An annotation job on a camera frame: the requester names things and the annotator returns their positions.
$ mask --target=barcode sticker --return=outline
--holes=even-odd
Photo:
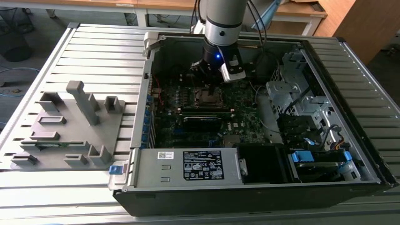
[[[116,6],[126,6],[126,7],[133,7],[133,4],[116,4]]]
[[[173,151],[158,151],[157,159],[173,159]]]

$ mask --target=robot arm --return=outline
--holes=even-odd
[[[237,38],[246,0],[209,0],[206,2],[205,38],[202,58],[192,65],[192,71],[209,86],[245,77]]]

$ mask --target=white label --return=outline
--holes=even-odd
[[[128,6],[128,7],[133,7],[133,4],[116,4],[117,6]]]
[[[157,159],[173,159],[173,151],[158,151]]]
[[[325,15],[310,14],[310,17],[325,17]]]

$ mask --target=blue latch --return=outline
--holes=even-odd
[[[293,162],[313,162],[313,157],[310,151],[294,151],[292,153]]]
[[[345,157],[346,161],[350,161],[352,160],[350,152],[345,151],[344,152],[344,157]]]
[[[146,133],[149,131],[149,126],[142,126],[142,132]]]
[[[122,174],[122,166],[112,165],[108,170],[109,175],[121,175]]]
[[[150,95],[148,95],[148,102],[152,102],[153,97]]]
[[[148,124],[150,122],[150,119],[148,117],[144,117],[142,122],[144,122],[144,124]]]
[[[146,141],[148,141],[148,136],[146,136],[146,135],[142,135],[142,136],[141,136],[141,141],[142,141],[142,142],[146,142]]]

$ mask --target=wooden cabinet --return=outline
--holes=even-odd
[[[314,36],[342,37],[366,64],[400,29],[400,0],[318,0],[328,17]]]

